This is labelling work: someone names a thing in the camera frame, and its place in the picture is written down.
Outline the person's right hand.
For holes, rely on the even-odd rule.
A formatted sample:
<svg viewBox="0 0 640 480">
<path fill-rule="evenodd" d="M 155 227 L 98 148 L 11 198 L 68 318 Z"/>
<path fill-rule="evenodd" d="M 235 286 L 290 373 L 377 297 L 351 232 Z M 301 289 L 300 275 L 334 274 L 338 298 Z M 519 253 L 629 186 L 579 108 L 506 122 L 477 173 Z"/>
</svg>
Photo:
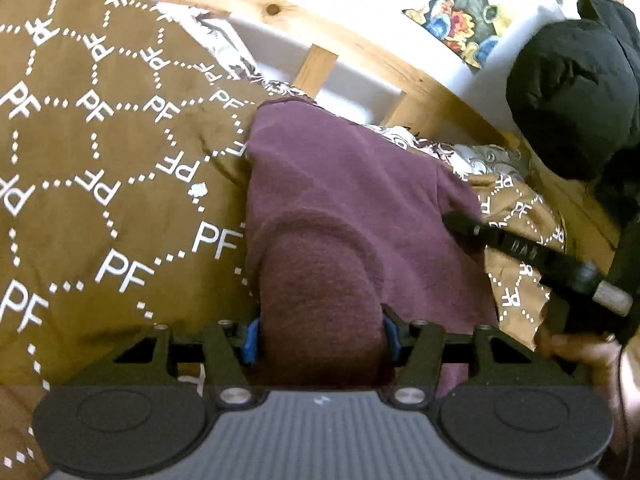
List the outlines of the person's right hand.
<svg viewBox="0 0 640 480">
<path fill-rule="evenodd" d="M 631 437 L 639 437 L 639 337 L 620 353 L 622 346 L 611 336 L 553 335 L 546 324 L 538 327 L 536 352 L 545 358 L 558 356 L 585 364 L 596 393 L 614 416 L 611 448 L 621 456 L 628 448 L 623 415 Z"/>
</svg>

